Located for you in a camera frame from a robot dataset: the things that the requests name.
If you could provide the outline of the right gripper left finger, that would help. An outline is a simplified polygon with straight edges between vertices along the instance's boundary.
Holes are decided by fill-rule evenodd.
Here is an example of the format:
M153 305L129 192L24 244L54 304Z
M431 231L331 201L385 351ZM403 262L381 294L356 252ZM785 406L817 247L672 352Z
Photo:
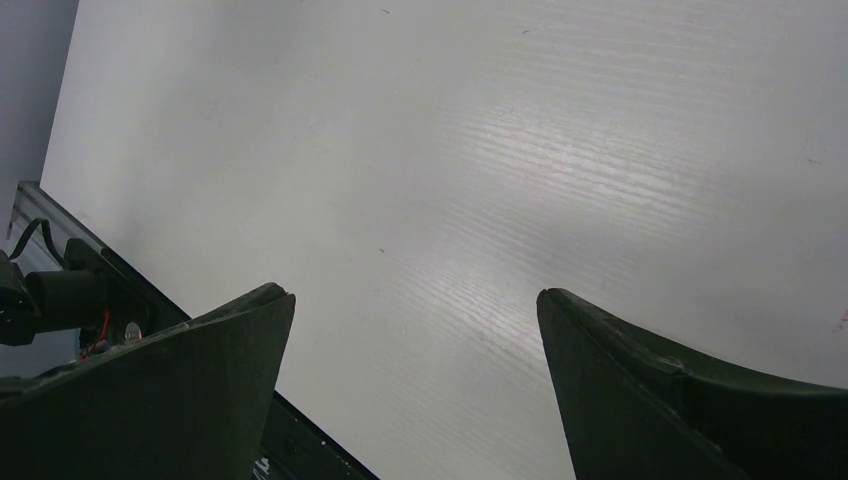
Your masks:
M262 285L200 317L1 381L5 479L247 479L296 299Z

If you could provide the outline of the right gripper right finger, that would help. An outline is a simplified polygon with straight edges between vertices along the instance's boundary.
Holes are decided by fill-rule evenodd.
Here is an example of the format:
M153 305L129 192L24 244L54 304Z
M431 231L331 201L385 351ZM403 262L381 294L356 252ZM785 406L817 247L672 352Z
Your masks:
M579 479L843 479L847 393L744 368L564 289L536 301Z

